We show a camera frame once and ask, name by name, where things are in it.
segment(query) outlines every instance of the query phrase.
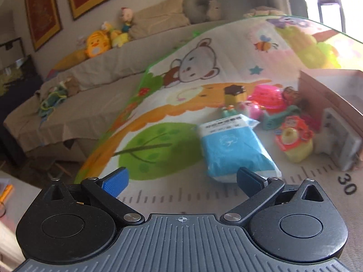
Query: blue star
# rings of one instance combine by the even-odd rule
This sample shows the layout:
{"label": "blue star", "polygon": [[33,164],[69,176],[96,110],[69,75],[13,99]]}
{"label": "blue star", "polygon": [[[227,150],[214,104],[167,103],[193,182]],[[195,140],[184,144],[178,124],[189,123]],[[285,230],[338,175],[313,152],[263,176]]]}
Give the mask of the blue star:
{"label": "blue star", "polygon": [[259,75],[264,69],[259,67],[259,66],[255,66],[254,68],[250,68],[250,72],[251,75]]}

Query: printed number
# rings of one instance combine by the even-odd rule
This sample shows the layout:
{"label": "printed number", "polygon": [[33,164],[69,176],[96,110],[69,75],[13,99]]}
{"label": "printed number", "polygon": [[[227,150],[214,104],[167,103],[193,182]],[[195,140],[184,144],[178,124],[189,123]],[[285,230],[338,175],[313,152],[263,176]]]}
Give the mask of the printed number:
{"label": "printed number", "polygon": [[349,175],[349,174],[345,174],[345,176],[346,176],[346,178],[344,178],[344,180],[343,180],[343,178],[342,178],[342,177],[338,177],[338,181],[339,181],[339,183],[340,183],[341,185],[346,185],[346,184],[347,184],[347,182],[350,182],[350,181],[352,180],[352,177],[350,177],[350,175]]}
{"label": "printed number", "polygon": [[[341,184],[341,185],[346,185],[347,182],[350,182],[352,181],[352,177],[349,175],[349,174],[345,174],[345,177],[338,177],[338,182]],[[357,185],[353,184],[353,183],[350,183],[348,185],[346,185],[344,187],[344,193],[346,195],[352,195],[354,194],[355,192],[357,191]]]}
{"label": "printed number", "polygon": [[344,187],[344,192],[346,195],[352,195],[357,191],[357,185],[355,184],[349,184]]}

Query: dark furniture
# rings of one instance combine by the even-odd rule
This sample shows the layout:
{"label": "dark furniture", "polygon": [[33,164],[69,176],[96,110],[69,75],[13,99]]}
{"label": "dark furniture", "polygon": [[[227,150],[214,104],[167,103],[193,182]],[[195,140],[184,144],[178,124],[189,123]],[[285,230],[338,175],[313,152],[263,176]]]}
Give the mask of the dark furniture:
{"label": "dark furniture", "polygon": [[23,73],[22,78],[9,83],[8,91],[0,97],[0,152],[15,166],[21,165],[26,156],[4,127],[4,120],[15,108],[32,97],[43,83],[30,55],[25,58],[20,70]]}

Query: yellow duck plush toy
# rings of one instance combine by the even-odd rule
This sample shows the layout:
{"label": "yellow duck plush toy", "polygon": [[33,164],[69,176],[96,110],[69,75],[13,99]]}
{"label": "yellow duck plush toy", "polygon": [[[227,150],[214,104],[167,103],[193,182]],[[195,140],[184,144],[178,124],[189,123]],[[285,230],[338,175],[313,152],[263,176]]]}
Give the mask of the yellow duck plush toy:
{"label": "yellow duck plush toy", "polygon": [[102,24],[101,30],[110,34],[112,48],[121,47],[123,44],[130,42],[128,33],[116,30],[107,21]]}

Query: sofa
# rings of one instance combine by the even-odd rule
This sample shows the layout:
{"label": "sofa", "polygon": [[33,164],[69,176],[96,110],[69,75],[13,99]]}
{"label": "sofa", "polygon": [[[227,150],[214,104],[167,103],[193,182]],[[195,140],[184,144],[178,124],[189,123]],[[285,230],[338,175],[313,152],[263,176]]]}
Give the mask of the sofa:
{"label": "sofa", "polygon": [[[12,111],[4,125],[30,157],[83,162],[136,92],[147,67],[170,54],[181,42],[226,23],[206,22],[131,41],[121,48],[61,72]],[[58,106],[41,123],[38,109],[50,88],[74,76],[81,92]]]}

